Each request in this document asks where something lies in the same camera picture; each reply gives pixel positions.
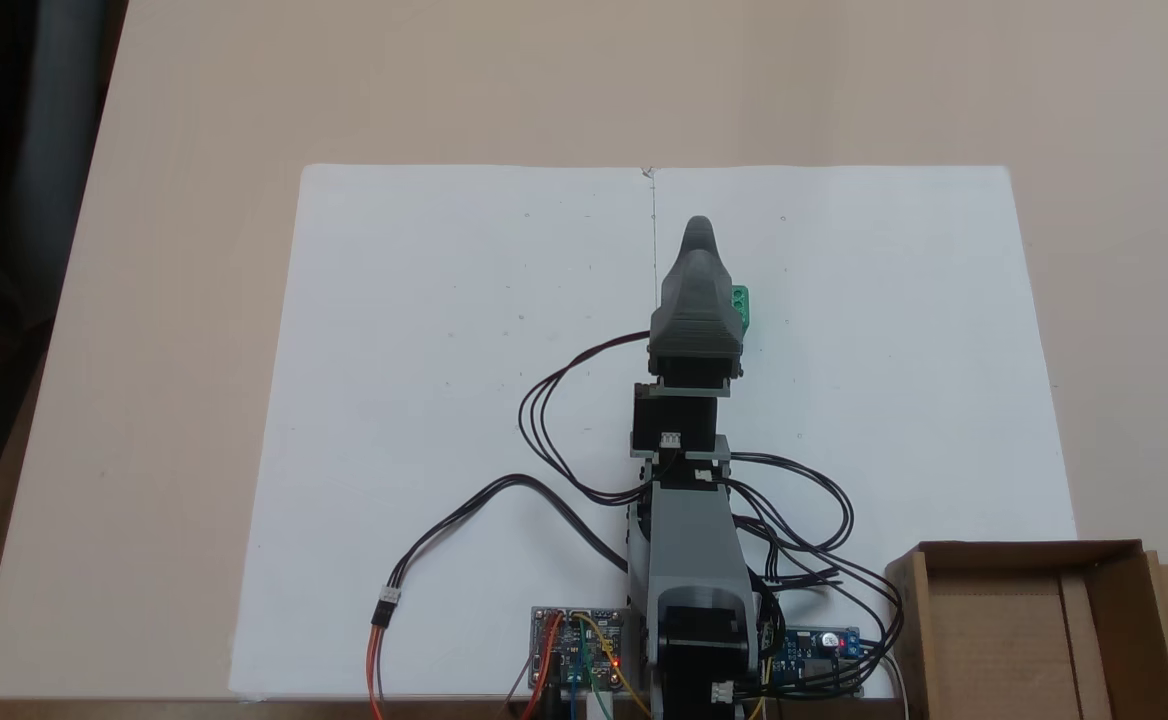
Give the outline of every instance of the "circuit board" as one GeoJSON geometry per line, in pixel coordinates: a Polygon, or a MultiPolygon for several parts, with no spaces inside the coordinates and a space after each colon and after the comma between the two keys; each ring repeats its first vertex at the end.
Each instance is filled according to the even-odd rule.
{"type": "Polygon", "coordinates": [[[628,657],[626,650],[631,646],[628,638],[631,628],[630,611],[616,609],[616,607],[533,607],[530,610],[530,670],[526,674],[526,683],[529,688],[538,683],[540,670],[547,664],[543,656],[544,632],[552,623],[556,614],[562,615],[561,624],[557,625],[557,637],[552,639],[552,651],[562,656],[562,684],[570,684],[575,680],[588,687],[588,676],[592,673],[599,691],[616,692],[623,688],[620,676],[611,666],[606,651],[602,648],[602,638],[584,623],[583,639],[588,644],[588,655],[591,660],[588,669],[584,667],[584,656],[580,655],[580,621],[571,619],[572,615],[586,614],[597,623],[604,637],[611,642],[611,652],[618,662],[624,662],[628,657]]]}
{"type": "MultiPolygon", "coordinates": [[[[790,628],[784,648],[771,664],[773,684],[800,684],[812,676],[827,676],[863,656],[858,628],[790,628]]],[[[862,694],[862,688],[854,694],[862,694]]]]}

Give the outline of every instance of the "white poster board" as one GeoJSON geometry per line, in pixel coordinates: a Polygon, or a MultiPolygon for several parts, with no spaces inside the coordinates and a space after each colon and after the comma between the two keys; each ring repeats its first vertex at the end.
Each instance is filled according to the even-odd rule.
{"type": "MultiPolygon", "coordinates": [[[[1033,292],[1001,168],[305,171],[229,687],[366,697],[370,611],[416,538],[485,483],[535,475],[624,553],[624,511],[523,445],[526,389],[649,326],[691,215],[749,286],[735,450],[823,470],[855,503],[841,555],[881,570],[922,539],[1076,536],[1033,292]]],[[[566,375],[549,424],[598,489],[637,482],[641,342],[566,375]]],[[[836,506],[738,465],[800,532],[836,506]]],[[[745,541],[757,565],[762,544],[745,541]]],[[[412,566],[385,636],[390,697],[502,695],[530,605],[621,605],[625,577],[524,489],[412,566]]],[[[884,603],[872,603],[882,612],[884,603]]],[[[790,624],[860,625],[788,593],[790,624]]],[[[884,678],[869,694],[890,694],[884,678]]]]}

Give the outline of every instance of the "red wire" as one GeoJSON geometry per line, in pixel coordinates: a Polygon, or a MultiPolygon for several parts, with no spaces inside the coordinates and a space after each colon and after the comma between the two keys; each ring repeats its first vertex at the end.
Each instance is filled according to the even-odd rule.
{"type": "Polygon", "coordinates": [[[544,692],[544,683],[548,683],[548,653],[552,651],[552,642],[557,639],[557,625],[562,624],[562,614],[552,616],[552,624],[548,626],[548,635],[544,638],[544,651],[538,653],[538,680],[535,690],[530,693],[530,701],[526,704],[526,711],[521,714],[521,720],[530,720],[535,712],[535,702],[538,693],[544,692]]]}
{"type": "Polygon", "coordinates": [[[378,713],[378,702],[375,702],[375,660],[377,660],[377,641],[383,630],[378,625],[370,628],[370,639],[366,643],[366,692],[370,694],[370,712],[375,720],[384,720],[378,713]]]}

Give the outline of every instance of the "open cardboard box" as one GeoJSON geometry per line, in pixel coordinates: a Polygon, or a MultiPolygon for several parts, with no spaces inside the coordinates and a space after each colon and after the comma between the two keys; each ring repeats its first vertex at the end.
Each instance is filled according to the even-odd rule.
{"type": "Polygon", "coordinates": [[[887,576],[913,719],[1168,720],[1168,565],[1140,541],[925,542],[887,576]]]}

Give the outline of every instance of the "tabletop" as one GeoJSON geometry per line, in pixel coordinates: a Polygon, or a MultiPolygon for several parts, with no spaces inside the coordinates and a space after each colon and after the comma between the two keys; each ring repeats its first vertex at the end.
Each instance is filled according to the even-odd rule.
{"type": "Polygon", "coordinates": [[[313,162],[1008,165],[1078,532],[1168,561],[1168,0],[132,0],[0,697],[231,697],[313,162]]]}

